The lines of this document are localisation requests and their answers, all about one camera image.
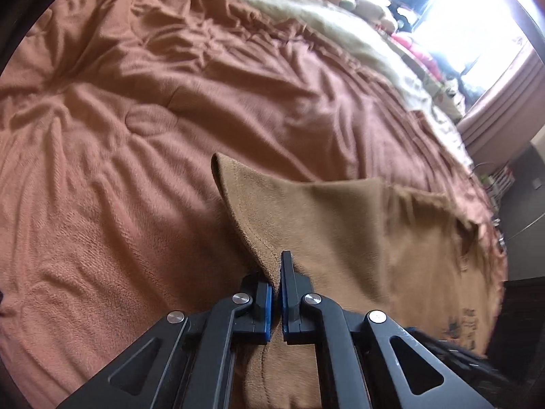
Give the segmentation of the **beige teddy bear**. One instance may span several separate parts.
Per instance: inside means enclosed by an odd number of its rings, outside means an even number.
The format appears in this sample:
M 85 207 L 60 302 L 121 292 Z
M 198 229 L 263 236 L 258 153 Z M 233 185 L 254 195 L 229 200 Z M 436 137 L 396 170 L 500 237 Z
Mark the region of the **beige teddy bear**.
M 388 34 L 395 33 L 398 24 L 389 9 L 377 5 L 369 0 L 342 0 L 340 6 L 362 18 L 372 27 L 385 31 Z

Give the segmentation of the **white rack on cabinet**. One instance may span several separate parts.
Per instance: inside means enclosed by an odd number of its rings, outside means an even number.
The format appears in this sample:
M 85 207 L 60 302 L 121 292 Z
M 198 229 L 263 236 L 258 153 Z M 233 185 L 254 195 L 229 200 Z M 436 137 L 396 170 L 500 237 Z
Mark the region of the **white rack on cabinet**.
M 474 164 L 471 173 L 479 179 L 493 208 L 498 211 L 502 198 L 515 183 L 515 176 L 509 164 L 503 164 L 492 172 L 489 170 L 491 167 L 492 162 Z

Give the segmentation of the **rust orange bed blanket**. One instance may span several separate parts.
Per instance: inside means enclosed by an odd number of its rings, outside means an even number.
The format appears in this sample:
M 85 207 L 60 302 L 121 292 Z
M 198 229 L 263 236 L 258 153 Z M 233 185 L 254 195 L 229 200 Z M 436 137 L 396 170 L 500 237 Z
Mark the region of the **rust orange bed blanket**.
M 1 358 L 32 407 L 167 312 L 263 273 L 217 154 L 292 182 L 441 194 L 492 224 L 424 113 L 301 21 L 244 0 L 56 0 L 1 76 Z

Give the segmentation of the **brown printed t-shirt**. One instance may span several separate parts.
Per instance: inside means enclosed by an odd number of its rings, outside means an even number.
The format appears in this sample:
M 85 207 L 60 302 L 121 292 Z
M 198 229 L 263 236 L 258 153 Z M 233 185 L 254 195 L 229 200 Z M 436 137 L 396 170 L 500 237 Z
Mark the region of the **brown printed t-shirt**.
M 504 257 L 491 223 L 449 198 L 377 178 L 287 181 L 217 154 L 213 176 L 257 266 L 280 284 L 281 255 L 346 310 L 484 353 L 502 301 Z

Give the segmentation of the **beige bed sheet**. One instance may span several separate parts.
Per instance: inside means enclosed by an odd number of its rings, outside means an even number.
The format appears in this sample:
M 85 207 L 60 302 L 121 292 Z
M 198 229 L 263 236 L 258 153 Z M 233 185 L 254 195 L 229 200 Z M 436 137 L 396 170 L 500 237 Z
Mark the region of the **beige bed sheet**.
M 407 109 L 421 111 L 432 131 L 454 157 L 473 165 L 454 120 L 459 114 L 444 86 L 404 47 L 337 5 L 324 0 L 244 0 L 280 21 L 295 18 L 341 46 L 355 59 L 383 75 L 402 96 Z

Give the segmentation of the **right pink curtain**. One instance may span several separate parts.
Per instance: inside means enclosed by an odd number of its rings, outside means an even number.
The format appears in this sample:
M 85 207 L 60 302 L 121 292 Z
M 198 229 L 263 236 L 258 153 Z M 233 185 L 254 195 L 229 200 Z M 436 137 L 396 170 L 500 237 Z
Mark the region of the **right pink curtain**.
M 474 164 L 488 170 L 524 151 L 544 126 L 544 64 L 524 49 L 457 128 Z

